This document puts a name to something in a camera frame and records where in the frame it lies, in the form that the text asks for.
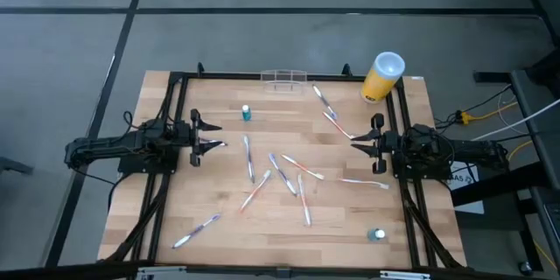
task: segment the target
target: white cable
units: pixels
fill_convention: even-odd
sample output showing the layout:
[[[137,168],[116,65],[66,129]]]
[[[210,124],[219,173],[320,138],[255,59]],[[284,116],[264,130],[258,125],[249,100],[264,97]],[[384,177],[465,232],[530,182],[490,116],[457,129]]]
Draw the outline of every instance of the white cable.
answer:
[[[497,129],[497,130],[495,130],[495,131],[488,132],[488,133],[485,134],[485,135],[477,136],[477,137],[475,137],[475,138],[474,138],[473,140],[471,140],[471,141],[480,140],[480,139],[482,139],[482,138],[485,138],[485,137],[488,137],[488,136],[497,134],[498,132],[502,132],[502,131],[504,131],[504,130],[508,130],[508,129],[510,129],[510,128],[513,128],[513,127],[517,126],[517,125],[520,124],[520,123],[525,123],[527,120],[529,120],[529,119],[531,119],[531,118],[533,118],[533,117],[539,116],[540,114],[542,114],[542,113],[545,112],[546,110],[550,109],[550,108],[553,107],[554,105],[558,104],[559,102],[560,102],[560,99],[557,99],[557,100],[553,101],[551,104],[547,105],[547,107],[545,107],[545,108],[543,108],[543,109],[537,111],[536,113],[534,113],[533,115],[530,115],[529,117],[526,117],[526,118],[521,119],[519,122],[510,124],[509,126],[506,126],[506,127],[502,128],[502,129]]]
[[[509,87],[511,87],[511,84],[506,85],[501,91],[503,92],[503,91],[506,90],[506,88],[509,88]],[[504,119],[504,116],[501,114],[501,97],[502,97],[502,96],[503,96],[503,93],[500,94],[500,97],[498,98],[498,115],[500,115],[501,121],[502,121],[506,126],[509,126],[509,123],[506,122],[506,120]],[[505,104],[510,103],[510,102],[513,101],[514,99],[515,99],[515,95],[512,97],[511,100],[505,101],[504,103],[505,103]],[[520,135],[527,135],[525,132],[520,131],[520,130],[518,130],[518,129],[515,129],[515,128],[513,128],[513,127],[511,128],[511,130],[517,132],[517,133],[520,134]]]

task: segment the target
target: white lid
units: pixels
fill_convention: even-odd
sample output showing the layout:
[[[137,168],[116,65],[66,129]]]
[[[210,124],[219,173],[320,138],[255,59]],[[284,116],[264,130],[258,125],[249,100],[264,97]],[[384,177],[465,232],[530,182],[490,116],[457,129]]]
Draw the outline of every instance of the white lid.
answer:
[[[374,69],[383,79],[398,80],[403,75],[404,68],[403,58],[394,52],[382,52],[375,58]]]
[[[380,229],[375,230],[375,237],[377,237],[379,239],[385,237],[385,231],[380,230]]]

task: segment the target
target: yellow cable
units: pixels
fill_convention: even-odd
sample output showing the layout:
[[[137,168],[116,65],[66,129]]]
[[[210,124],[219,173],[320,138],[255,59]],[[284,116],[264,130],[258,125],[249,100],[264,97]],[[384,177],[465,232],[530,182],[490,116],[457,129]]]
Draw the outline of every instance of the yellow cable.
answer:
[[[509,153],[509,156],[507,157],[507,161],[511,161],[511,158],[514,156],[515,153],[517,153],[517,151],[519,151],[520,149],[522,149],[525,146],[530,145],[531,143],[533,143],[532,141],[527,141],[526,143],[521,143],[519,144],[513,151],[511,151],[511,153]],[[536,249],[539,251],[539,253],[541,253],[541,255],[546,258],[547,261],[549,261],[550,265],[555,269],[558,270],[557,265],[554,263],[554,261],[552,259],[550,259],[550,257],[546,254],[546,252],[544,251],[544,249],[541,247],[541,245],[539,245],[538,242],[535,241],[535,239],[533,239],[533,243],[535,244]]]
[[[515,101],[515,102],[513,102],[513,103],[511,103],[511,104],[508,104],[508,105],[506,105],[506,106],[504,106],[504,107],[502,107],[502,108],[500,108],[500,109],[497,109],[497,110],[495,110],[495,111],[493,111],[493,112],[491,112],[491,113],[488,113],[488,114],[486,114],[486,115],[482,115],[482,116],[479,116],[479,117],[470,116],[470,117],[469,117],[469,120],[482,120],[482,119],[487,119],[488,117],[490,117],[490,116],[492,116],[492,115],[495,115],[495,114],[498,114],[498,113],[501,112],[502,110],[504,110],[504,109],[509,109],[510,107],[515,106],[515,105],[517,105],[517,101]]]
[[[517,151],[521,150],[523,147],[528,146],[530,144],[532,144],[533,142],[531,140],[527,141],[526,143],[521,143],[517,146],[517,148],[515,148],[513,151],[511,151],[511,153],[509,153],[509,156],[507,157],[507,161],[511,161],[511,158],[515,155],[515,153],[517,153]]]
[[[552,261],[552,259],[550,259],[550,257],[548,255],[546,255],[546,252],[544,251],[544,249],[541,248],[541,245],[539,245],[539,243],[537,243],[535,241],[535,239],[533,239],[533,243],[535,244],[536,249],[541,253],[541,255],[546,258],[546,260],[549,261],[550,265],[555,269],[558,270],[557,265],[554,263],[554,261]]]

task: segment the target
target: cable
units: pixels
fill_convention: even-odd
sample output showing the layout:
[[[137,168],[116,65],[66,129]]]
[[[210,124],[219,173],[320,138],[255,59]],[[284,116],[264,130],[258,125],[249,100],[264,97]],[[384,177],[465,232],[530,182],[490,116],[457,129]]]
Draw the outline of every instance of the cable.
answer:
[[[485,137],[488,137],[488,136],[497,134],[497,133],[502,132],[502,131],[504,131],[504,130],[511,129],[511,128],[517,126],[517,125],[520,124],[520,123],[525,123],[527,120],[529,120],[529,119],[531,119],[531,118],[533,118],[533,117],[539,116],[541,113],[543,113],[543,112],[545,112],[546,110],[550,109],[551,107],[557,105],[558,103],[560,103],[560,99],[557,99],[557,100],[553,101],[551,104],[549,104],[549,105],[547,105],[546,107],[542,108],[541,110],[537,111],[537,112],[534,113],[533,115],[530,115],[529,117],[526,117],[526,118],[521,119],[519,122],[510,124],[510,125],[508,125],[508,126],[502,128],[502,129],[497,129],[497,130],[495,130],[495,131],[488,132],[488,133],[485,134],[485,135],[477,136],[477,137],[475,137],[472,141],[480,140],[480,139],[482,139],[482,138],[485,138]]]
[[[455,162],[455,148],[453,148],[453,144],[451,141],[449,141],[449,139],[446,136],[443,136],[441,134],[437,134],[440,138],[444,139],[447,144],[449,144],[449,148],[451,149],[451,153],[445,158],[445,160],[447,160],[449,157],[451,157],[451,162],[449,163],[449,165],[452,165],[453,162]]]
[[[452,189],[449,187],[449,185],[447,185],[442,179],[436,179],[436,181],[437,181],[439,184],[445,186],[445,188],[447,188],[447,190],[448,190],[449,192],[452,191]]]
[[[466,170],[466,169],[469,168],[469,167],[471,167],[471,166],[470,166],[470,165],[467,165],[467,166],[465,166],[465,167],[458,168],[457,170],[452,171],[451,174],[453,174],[453,173],[455,173],[455,172],[459,172],[459,171]]]
[[[111,184],[111,185],[113,185],[113,186],[115,185],[115,183],[113,183],[112,181],[108,181],[108,180],[103,179],[103,178],[98,178],[97,176],[94,176],[94,175],[86,174],[85,172],[83,172],[83,171],[78,171],[78,170],[76,170],[75,168],[73,168],[72,170],[73,170],[74,172],[77,172],[78,174],[80,174],[80,175],[82,175],[82,176],[89,177],[89,178],[91,178],[91,179],[97,179],[97,180],[100,180],[100,181],[105,182],[105,183],[107,183],[107,184]]]
[[[109,210],[111,210],[111,203],[113,202],[113,193],[115,192],[115,188],[121,184],[121,182],[125,179],[127,179],[128,176],[125,176],[124,174],[121,176],[121,178],[119,178],[119,180],[116,181],[116,183],[113,185],[113,187],[111,188],[110,192],[108,192],[108,201],[107,201],[107,212],[109,212]]]
[[[497,96],[499,96],[499,95],[501,95],[502,93],[506,92],[506,91],[508,90],[508,88],[511,88],[511,84],[509,84],[509,85],[507,85],[506,87],[504,87],[500,92],[498,92],[498,93],[496,93],[496,94],[490,96],[489,99],[483,101],[482,103],[476,104],[476,105],[474,105],[474,106],[472,106],[472,107],[470,107],[470,108],[467,108],[467,109],[465,109],[465,110],[463,110],[463,111],[466,112],[466,111],[469,111],[469,110],[473,110],[473,109],[476,109],[477,107],[480,107],[480,106],[482,106],[482,105],[484,105],[484,104],[490,102],[491,100],[493,100],[493,99],[496,98]]]
[[[165,95],[164,99],[161,102],[161,105],[159,106],[159,111],[156,114],[156,118],[154,118],[151,122],[150,125],[140,125],[140,126],[135,126],[132,124],[132,113],[128,110],[125,110],[124,112],[122,112],[122,119],[124,120],[124,122],[127,124],[127,129],[124,131],[124,133],[122,133],[121,136],[119,136],[117,139],[111,140],[110,143],[114,144],[118,141],[123,140],[126,135],[129,133],[129,131],[134,128],[136,130],[148,130],[151,129],[157,122],[158,118],[163,114],[164,112],[164,108],[165,107],[169,107],[171,104],[171,98],[172,98],[172,87],[175,86],[175,84],[177,84],[180,81],[180,79],[175,80],[172,83],[169,83],[167,85],[167,91],[168,93]],[[167,118],[170,119],[173,123],[175,123],[170,117],[169,114],[167,114]]]
[[[521,143],[519,144],[513,151],[511,151],[511,153],[509,153],[509,156],[507,157],[507,161],[511,161],[511,158],[515,155],[515,153],[517,153],[517,151],[521,150],[523,147],[526,147],[530,144],[532,144],[533,141],[529,140],[526,143]]]
[[[498,115],[500,116],[501,121],[502,121],[506,126],[509,126],[509,123],[506,122],[506,119],[504,119],[504,116],[501,114],[501,111],[504,109],[504,108],[501,108],[501,97],[502,97],[503,95],[504,95],[504,94],[500,94],[500,97],[498,98]],[[511,100],[509,100],[509,101],[507,101],[507,102],[511,102],[513,99],[515,99],[515,94],[512,96]],[[518,130],[518,129],[516,129],[516,128],[512,128],[511,130],[517,132],[517,133],[520,134],[520,135],[525,135],[525,134],[526,134],[525,132],[520,131],[520,130]]]
[[[495,111],[493,111],[493,112],[490,112],[490,113],[488,113],[488,114],[485,114],[485,115],[482,115],[482,116],[472,116],[472,115],[469,115],[468,118],[469,118],[469,120],[483,120],[483,119],[487,119],[488,117],[490,117],[490,116],[492,116],[492,115],[495,115],[495,114],[498,114],[498,113],[501,114],[501,111],[502,111],[502,110],[504,110],[504,109],[509,109],[510,107],[515,106],[515,105],[517,105],[517,101],[516,101],[516,102],[513,102],[513,103],[511,103],[511,104],[509,104],[509,105],[507,105],[507,106],[504,106],[503,108],[499,108],[498,110],[495,110]]]
[[[554,268],[555,270],[558,270],[557,265],[554,263],[554,261],[552,259],[550,259],[550,257],[546,254],[546,252],[544,251],[543,248],[541,248],[541,245],[539,245],[538,242],[535,241],[535,239],[533,239],[533,243],[535,244],[536,249],[541,253],[541,255],[546,258],[546,260],[549,261],[550,265],[552,266],[552,268]]]

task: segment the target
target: small blue bottle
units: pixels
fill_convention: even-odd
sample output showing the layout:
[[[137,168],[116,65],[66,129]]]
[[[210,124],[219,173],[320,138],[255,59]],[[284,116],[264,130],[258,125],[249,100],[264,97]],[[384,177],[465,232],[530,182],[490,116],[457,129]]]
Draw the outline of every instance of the small blue bottle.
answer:
[[[248,122],[251,120],[251,108],[249,108],[249,105],[243,105],[241,107],[241,112],[243,113],[243,120],[245,122]]]
[[[385,238],[385,231],[380,228],[370,229],[367,231],[367,238],[370,242],[380,241]]]

